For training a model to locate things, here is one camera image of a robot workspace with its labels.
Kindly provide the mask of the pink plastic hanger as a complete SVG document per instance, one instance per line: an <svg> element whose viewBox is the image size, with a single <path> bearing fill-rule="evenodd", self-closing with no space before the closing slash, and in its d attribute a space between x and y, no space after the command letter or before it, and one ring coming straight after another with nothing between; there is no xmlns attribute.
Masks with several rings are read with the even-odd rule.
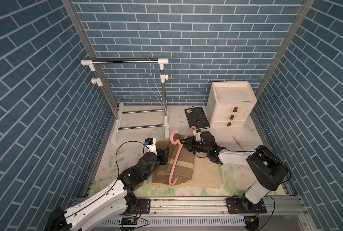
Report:
<svg viewBox="0 0 343 231"><path fill-rule="evenodd" d="M175 138L176 134L177 131L173 131L170 135L170 143L177 149L175 156L171 158L172 166L168 180L170 186L191 180L194 170L195 157L183 147L180 139Z"/></svg>

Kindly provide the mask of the beige scarf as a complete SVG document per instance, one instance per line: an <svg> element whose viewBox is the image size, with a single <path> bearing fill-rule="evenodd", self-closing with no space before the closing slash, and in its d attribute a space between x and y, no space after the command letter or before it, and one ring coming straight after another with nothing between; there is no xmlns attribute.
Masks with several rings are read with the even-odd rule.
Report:
<svg viewBox="0 0 343 231"><path fill-rule="evenodd" d="M175 187L198 187L219 189L223 184L221 170L218 164L210 162L207 158L198 158L195 156L193 176L190 181Z"/></svg>

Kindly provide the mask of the blue wire hanger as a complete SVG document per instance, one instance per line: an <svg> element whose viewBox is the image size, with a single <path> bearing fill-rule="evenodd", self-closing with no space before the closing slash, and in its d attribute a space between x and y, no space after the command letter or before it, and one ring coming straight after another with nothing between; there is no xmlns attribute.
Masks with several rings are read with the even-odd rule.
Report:
<svg viewBox="0 0 343 231"><path fill-rule="evenodd" d="M150 65L150 68L149 68L149 73L148 72L140 72L140 75L142 77L142 79L144 80L145 84L148 86L148 88L152 91L152 93L155 95L157 101L160 103L160 105L162 106L163 108L163 111L164 113L167 113L167 109L166 109L166 106L165 106L165 103L163 102L163 99L162 99L162 94L159 90L159 87L158 85L156 84L156 81L155 81L155 78L154 78L154 75L152 73L152 64L151 64L151 60L148 58L148 63ZM154 82L155 84L155 87L151 87L149 85L149 82L148 82L148 79L144 77L144 75L149 75L150 76L150 79Z"/></svg>

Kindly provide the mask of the brown plaid scarf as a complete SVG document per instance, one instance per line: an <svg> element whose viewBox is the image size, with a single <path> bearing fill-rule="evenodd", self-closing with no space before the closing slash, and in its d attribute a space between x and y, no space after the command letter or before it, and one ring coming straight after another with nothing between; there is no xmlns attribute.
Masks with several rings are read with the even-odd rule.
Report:
<svg viewBox="0 0 343 231"><path fill-rule="evenodd" d="M168 163L164 166L159 166L156 172L152 175L152 183L160 184L160 187L167 187L169 186L169 176L171 173L171 169L176 158L177 152L179 150L179 145L174 145L171 141L157 141L156 143L157 149L166 149L169 148L169 160ZM190 181L193 176L194 171L194 162L195 156L189 152L184 147L181 149L179 154L178 160L176 162L176 166L174 168L173 176L171 182L174 182L176 178L177 182L175 185L179 185L182 183L186 183Z"/></svg>

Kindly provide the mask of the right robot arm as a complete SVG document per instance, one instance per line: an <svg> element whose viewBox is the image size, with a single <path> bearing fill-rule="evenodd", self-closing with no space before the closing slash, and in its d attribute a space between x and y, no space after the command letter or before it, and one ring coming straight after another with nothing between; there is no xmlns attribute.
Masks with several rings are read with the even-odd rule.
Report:
<svg viewBox="0 0 343 231"><path fill-rule="evenodd" d="M231 196L225 200L230 214L265 214L267 210L263 198L269 192L276 191L285 182L285 176L290 174L287 166L264 145L253 151L229 150L218 146L209 131L198 132L182 140L174 140L172 137L170 140L194 155L205 153L215 164L236 164L251 168L255 182L243 196Z"/></svg>

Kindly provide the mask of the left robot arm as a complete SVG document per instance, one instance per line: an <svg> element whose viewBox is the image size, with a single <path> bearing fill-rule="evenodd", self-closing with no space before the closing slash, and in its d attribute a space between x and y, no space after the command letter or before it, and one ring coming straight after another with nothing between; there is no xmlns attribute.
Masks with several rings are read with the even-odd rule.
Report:
<svg viewBox="0 0 343 231"><path fill-rule="evenodd" d="M138 199L133 193L156 171L169 161L169 148L146 152L138 163L124 170L108 187L87 200L50 213L46 231L90 231L105 220L125 212L137 210Z"/></svg>

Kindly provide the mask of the black notebook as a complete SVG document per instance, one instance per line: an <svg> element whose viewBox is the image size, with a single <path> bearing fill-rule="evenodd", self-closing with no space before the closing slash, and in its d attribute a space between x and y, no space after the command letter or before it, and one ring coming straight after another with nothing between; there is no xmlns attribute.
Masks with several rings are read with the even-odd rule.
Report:
<svg viewBox="0 0 343 231"><path fill-rule="evenodd" d="M210 124L203 107L191 107L184 110L189 128L195 126L197 130L209 129Z"/></svg>

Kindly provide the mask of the white drawer cabinet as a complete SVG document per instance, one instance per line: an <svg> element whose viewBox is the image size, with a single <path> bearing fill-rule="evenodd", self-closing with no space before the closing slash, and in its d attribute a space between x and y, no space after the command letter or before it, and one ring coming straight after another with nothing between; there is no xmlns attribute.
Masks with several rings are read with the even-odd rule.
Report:
<svg viewBox="0 0 343 231"><path fill-rule="evenodd" d="M257 98L247 81L214 82L206 106L211 128L243 126Z"/></svg>

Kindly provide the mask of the metal clothes rack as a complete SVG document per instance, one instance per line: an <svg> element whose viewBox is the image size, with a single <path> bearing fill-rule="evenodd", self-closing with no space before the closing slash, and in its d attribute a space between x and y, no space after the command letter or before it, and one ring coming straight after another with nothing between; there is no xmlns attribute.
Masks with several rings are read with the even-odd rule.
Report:
<svg viewBox="0 0 343 231"><path fill-rule="evenodd" d="M165 73L165 67L169 64L168 58L149 58L152 64L152 73L156 84L162 94L167 113L164 113L162 106L156 112L163 112L163 119L160 124L149 125L130 125L122 124L123 117L128 113L125 105L128 103L156 103L160 104L152 91L145 84L140 72L150 72L148 58L115 58L115 59L84 59L81 61L83 66L89 67L94 73L92 83L102 88L108 94L110 107L115 116L114 126L111 130L110 141L116 143L121 131L145 128L161 128L161 133L169 138L169 111L166 94L166 81L169 76ZM148 79L149 85L155 87L149 75L144 75Z"/></svg>

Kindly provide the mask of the small black electronics board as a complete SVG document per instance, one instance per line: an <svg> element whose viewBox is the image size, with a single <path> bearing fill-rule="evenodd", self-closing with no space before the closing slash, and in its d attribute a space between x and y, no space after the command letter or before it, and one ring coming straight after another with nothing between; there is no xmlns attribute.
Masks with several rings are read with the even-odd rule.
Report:
<svg viewBox="0 0 343 231"><path fill-rule="evenodd" d="M138 224L138 219L133 217L122 217L119 226L120 227L136 227Z"/></svg>

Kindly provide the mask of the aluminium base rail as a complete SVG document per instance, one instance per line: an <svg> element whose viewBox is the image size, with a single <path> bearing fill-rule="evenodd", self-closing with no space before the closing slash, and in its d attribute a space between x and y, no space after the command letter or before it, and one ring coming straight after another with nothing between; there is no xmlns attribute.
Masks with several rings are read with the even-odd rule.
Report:
<svg viewBox="0 0 343 231"><path fill-rule="evenodd" d="M224 216L231 218L232 216L239 216L251 217L254 220L264 216L296 216L304 230L314 231L316 229L299 196L267 195L263 198L267 212L258 216L255 214L230 214L226 206L226 198L228 197L142 197L137 198L138 206L136 212L125 212L123 214L184 218Z"/></svg>

